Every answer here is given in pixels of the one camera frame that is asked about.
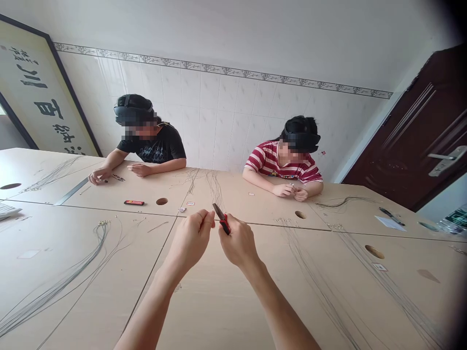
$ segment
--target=beige table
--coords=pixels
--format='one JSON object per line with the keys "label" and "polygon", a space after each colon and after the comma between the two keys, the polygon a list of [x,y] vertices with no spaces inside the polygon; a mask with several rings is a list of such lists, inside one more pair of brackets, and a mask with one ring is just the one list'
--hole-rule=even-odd
{"label": "beige table", "polygon": [[1,337],[0,349],[37,349],[42,342],[43,350],[112,349],[175,217],[4,203],[23,211],[17,220],[0,222],[0,318],[69,276],[72,267],[96,249],[93,230],[99,222],[110,223],[97,257],[46,309]]}
{"label": "beige table", "polygon": [[[290,182],[274,177],[268,179],[275,183]],[[305,202],[297,202],[293,197],[277,197],[245,181],[239,173],[200,169],[183,205],[187,210],[179,216],[200,209],[210,210],[212,203],[248,223],[330,230]]]}
{"label": "beige table", "polygon": [[[466,252],[467,244],[251,227],[259,256],[322,349],[422,350],[447,345],[467,263],[451,245]],[[384,259],[370,254],[366,245],[383,253]],[[224,256],[213,229],[205,254],[172,297],[158,349],[273,348],[259,300]]]}
{"label": "beige table", "polygon": [[[320,206],[320,204],[335,205],[342,203],[349,196],[368,198],[373,202],[357,199],[351,200],[339,208],[323,208]],[[467,242],[463,236],[442,231],[433,232],[421,226],[419,222],[434,227],[436,227],[436,224],[364,186],[325,183],[323,193],[309,199],[307,203],[319,217],[329,224],[333,231],[337,232]],[[405,224],[404,228],[407,232],[384,226],[375,216],[387,219],[389,219],[389,216],[382,213],[379,207],[385,208],[397,216]]]}
{"label": "beige table", "polygon": [[[111,177],[99,186],[87,183],[63,205],[176,216],[198,169],[184,168],[140,178],[127,169],[132,163],[135,162],[125,160],[112,172],[124,181]],[[145,204],[125,205],[126,200]]]}
{"label": "beige table", "polygon": [[[0,151],[0,200],[54,204],[103,158],[13,148]],[[1,189],[19,183],[17,187]]]}

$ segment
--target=red and white striped shirt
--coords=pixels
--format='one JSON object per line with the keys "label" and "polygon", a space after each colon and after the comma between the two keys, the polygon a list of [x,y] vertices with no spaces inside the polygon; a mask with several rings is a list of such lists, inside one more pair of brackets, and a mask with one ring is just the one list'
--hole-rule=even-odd
{"label": "red and white striped shirt", "polygon": [[266,141],[258,145],[248,158],[245,168],[250,168],[263,175],[299,179],[303,184],[310,181],[323,182],[323,177],[310,153],[306,154],[306,160],[303,163],[289,163],[281,168],[277,161],[279,159],[277,155],[278,143],[279,141]]}

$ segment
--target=door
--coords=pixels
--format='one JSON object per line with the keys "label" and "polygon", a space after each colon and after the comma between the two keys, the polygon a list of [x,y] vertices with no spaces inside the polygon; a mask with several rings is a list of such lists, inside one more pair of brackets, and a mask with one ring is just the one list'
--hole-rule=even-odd
{"label": "door", "polygon": [[417,211],[466,172],[466,45],[435,52],[349,171],[343,183],[363,185]]}

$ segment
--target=tile border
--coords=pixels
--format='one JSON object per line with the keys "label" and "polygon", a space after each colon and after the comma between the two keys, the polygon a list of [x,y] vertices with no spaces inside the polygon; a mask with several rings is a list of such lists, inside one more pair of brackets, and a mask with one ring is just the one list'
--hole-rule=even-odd
{"label": "tile border", "polygon": [[383,90],[374,90],[365,87],[355,87],[350,85],[343,85],[343,84],[336,84],[336,83],[328,83],[318,80],[312,79],[303,79],[303,78],[294,78],[284,75],[278,74],[269,74],[269,73],[261,73],[252,70],[242,70],[236,68],[229,68],[229,67],[221,67],[215,65],[208,65],[203,63],[197,62],[189,62],[189,61],[180,61],[171,58],[163,58],[163,57],[156,57],[156,56],[148,56],[148,55],[140,55],[136,53],[128,53],[128,52],[117,52],[112,50],[105,50],[105,49],[96,49],[86,46],[78,46],[78,45],[71,45],[71,44],[64,44],[64,43],[57,43],[54,42],[55,49],[61,52],[68,52],[68,53],[77,53],[89,56],[97,56],[97,57],[105,57],[105,58],[112,58],[118,59],[121,61],[130,61],[130,62],[140,62],[145,64],[153,64],[158,66],[167,66],[167,67],[175,67],[187,70],[198,70],[204,71],[209,73],[216,73],[222,75],[231,75],[249,79],[256,79],[256,80],[263,80],[263,81],[270,81],[276,82],[280,84],[288,84],[288,85],[297,85],[309,88],[316,88],[328,91],[337,91],[337,92],[344,92],[350,93],[354,95],[360,96],[368,96],[368,97],[375,97],[380,99],[388,100],[393,95],[390,91],[383,91]]}

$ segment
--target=wire cutters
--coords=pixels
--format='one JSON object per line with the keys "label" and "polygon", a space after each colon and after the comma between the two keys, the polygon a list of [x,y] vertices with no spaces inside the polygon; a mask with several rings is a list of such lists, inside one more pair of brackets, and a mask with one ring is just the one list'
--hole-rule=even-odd
{"label": "wire cutters", "polygon": [[220,220],[220,224],[222,225],[222,228],[224,229],[225,233],[229,235],[230,227],[229,227],[229,224],[227,223],[226,216],[224,215],[224,213],[222,212],[222,210],[219,208],[219,206],[216,203],[213,203],[213,207],[214,207],[214,211],[216,212]]}

